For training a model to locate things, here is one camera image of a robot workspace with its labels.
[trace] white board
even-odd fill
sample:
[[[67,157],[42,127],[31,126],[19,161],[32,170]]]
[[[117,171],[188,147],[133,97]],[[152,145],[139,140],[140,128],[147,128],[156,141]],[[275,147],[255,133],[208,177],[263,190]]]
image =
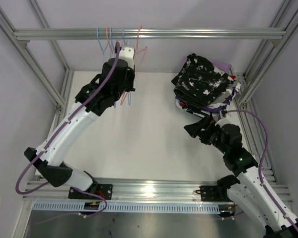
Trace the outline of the white board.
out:
[[[75,72],[69,105],[96,74]],[[138,73],[131,105],[126,101],[107,109],[76,141],[65,162],[100,178],[216,181],[231,174],[221,152],[183,129],[199,118],[175,105],[174,76]],[[240,126],[237,114],[230,118]]]

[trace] gray wall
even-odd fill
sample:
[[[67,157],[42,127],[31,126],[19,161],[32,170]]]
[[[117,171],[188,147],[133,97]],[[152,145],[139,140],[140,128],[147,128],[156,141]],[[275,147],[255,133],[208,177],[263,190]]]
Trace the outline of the gray wall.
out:
[[[28,164],[23,151],[46,138],[54,113],[43,87],[0,30],[0,238],[9,237],[20,208],[14,186]]]
[[[289,185],[298,214],[298,33],[263,81],[255,102],[269,130],[277,178]]]

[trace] gray floor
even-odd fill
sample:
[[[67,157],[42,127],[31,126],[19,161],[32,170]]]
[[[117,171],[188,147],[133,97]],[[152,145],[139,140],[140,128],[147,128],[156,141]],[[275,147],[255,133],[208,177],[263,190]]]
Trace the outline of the gray floor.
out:
[[[245,215],[218,221],[216,215],[102,213],[76,215],[36,225],[62,212],[33,211],[25,238],[261,238],[261,227]]]

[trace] black cover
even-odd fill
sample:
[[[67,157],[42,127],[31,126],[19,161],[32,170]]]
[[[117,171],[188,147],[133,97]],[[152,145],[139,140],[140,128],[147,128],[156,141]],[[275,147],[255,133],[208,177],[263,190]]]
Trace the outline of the black cover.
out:
[[[174,93],[197,107],[207,107],[226,91],[234,80],[202,56],[191,54],[179,74],[172,80]]]

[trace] purple cable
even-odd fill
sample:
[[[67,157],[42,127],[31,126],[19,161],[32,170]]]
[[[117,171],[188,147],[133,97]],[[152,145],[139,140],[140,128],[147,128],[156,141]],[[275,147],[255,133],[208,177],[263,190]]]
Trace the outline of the purple cable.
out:
[[[262,127],[264,129],[264,132],[265,132],[266,142],[265,142],[265,148],[264,148],[264,151],[263,151],[263,155],[260,158],[260,162],[259,162],[259,166],[258,166],[259,180],[263,184],[263,188],[267,192],[268,196],[272,199],[272,201],[275,203],[275,205],[278,207],[278,209],[282,212],[283,215],[286,215],[286,212],[284,211],[284,209],[281,207],[281,205],[278,203],[278,201],[274,198],[272,193],[269,191],[268,187],[263,183],[264,180],[263,180],[262,168],[263,168],[265,155],[266,155],[267,149],[268,149],[268,130],[267,130],[266,126],[264,125],[263,121],[256,114],[254,114],[252,112],[249,112],[249,111],[246,111],[246,110],[230,110],[230,111],[228,111],[228,113],[233,113],[233,112],[248,113],[248,114],[252,115],[253,117],[255,117],[259,121],[259,123],[262,125]],[[298,227],[295,225],[295,223],[289,217],[286,217],[286,219],[294,227],[294,229],[298,232]]]
[[[85,191],[82,191],[76,187],[74,187],[74,189],[80,193],[83,193],[83,194],[86,194],[86,195],[89,195],[89,196],[93,196],[93,197],[96,197],[96,198],[99,198],[100,200],[102,200],[104,203],[105,203],[105,207],[97,212],[94,212],[90,215],[84,215],[84,217],[93,217],[93,216],[96,216],[98,215],[99,213],[103,212],[106,208],[107,208],[107,201],[105,198],[101,197],[101,196],[98,196],[96,194],[93,194],[93,193],[89,193],[89,192],[85,192]],[[77,212],[70,212],[70,213],[65,213],[65,214],[61,214],[61,215],[58,215],[58,216],[55,216],[55,217],[52,217],[52,218],[49,218],[49,219],[46,219],[44,221],[41,221],[41,222],[36,222],[35,224],[36,225],[39,225],[39,224],[43,224],[43,223],[46,223],[46,222],[50,222],[52,220],[55,220],[55,219],[58,219],[58,218],[61,218],[61,217],[64,217],[64,216],[69,216],[69,215],[77,215]]]
[[[120,44],[119,42],[117,41],[116,42],[116,48],[117,48],[117,54],[116,54],[116,57],[115,57],[115,60],[114,60],[114,63],[113,63],[113,66],[111,67],[108,75],[106,76],[106,78],[104,79],[104,81],[99,85],[99,87],[95,90],[95,92],[83,103],[81,104],[68,118],[68,120],[71,120],[83,107],[86,106],[87,103],[89,103],[98,93],[99,91],[105,86],[105,84],[107,83],[107,81],[109,80],[110,76],[112,75],[116,65],[117,65],[117,62],[118,62],[118,58],[119,58],[119,52],[120,52]],[[44,146],[44,149],[47,150],[49,148],[49,146],[51,145],[51,143],[53,142],[53,140],[55,139],[55,137],[63,130],[63,128],[67,125],[68,123],[65,122],[63,123],[58,129],[57,131],[52,135],[52,137],[50,138],[50,140],[46,143],[46,145]],[[40,186],[37,186],[36,188],[30,190],[30,191],[25,191],[25,192],[22,192],[20,189],[19,189],[19,186],[20,186],[20,183],[21,183],[21,180],[23,179],[24,175],[26,174],[26,172],[30,169],[30,167],[42,156],[44,152],[40,152],[32,161],[31,163],[29,163],[27,165],[27,167],[25,167],[25,169],[22,171],[21,175],[19,176],[18,180],[16,181],[16,184],[15,184],[15,191],[20,194],[20,195],[27,195],[27,194],[30,194],[32,192],[35,192],[37,190],[39,190],[41,187],[49,184],[49,182],[45,182],[43,184],[41,184]]]

